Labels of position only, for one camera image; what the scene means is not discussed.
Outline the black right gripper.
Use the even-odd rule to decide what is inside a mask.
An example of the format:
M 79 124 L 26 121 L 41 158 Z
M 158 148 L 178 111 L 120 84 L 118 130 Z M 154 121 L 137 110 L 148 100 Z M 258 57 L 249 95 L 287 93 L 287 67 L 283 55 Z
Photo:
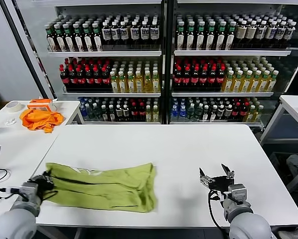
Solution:
M 230 170 L 228 166 L 221 164 L 226 176 L 218 176 L 210 178 L 206 176 L 201 168 L 199 168 L 200 182 L 209 187 L 210 190 L 219 191 L 221 193 L 228 192 L 229 186 L 234 185 L 235 171 Z

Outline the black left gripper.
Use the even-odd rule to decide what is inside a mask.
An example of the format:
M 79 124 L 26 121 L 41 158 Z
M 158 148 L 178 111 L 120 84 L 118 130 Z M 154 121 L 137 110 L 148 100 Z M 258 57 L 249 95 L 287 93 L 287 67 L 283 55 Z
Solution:
M 30 183 L 38 185 L 37 195 L 43 197 L 45 191 L 50 191 L 54 188 L 54 183 L 49 175 L 36 175 L 30 178 Z

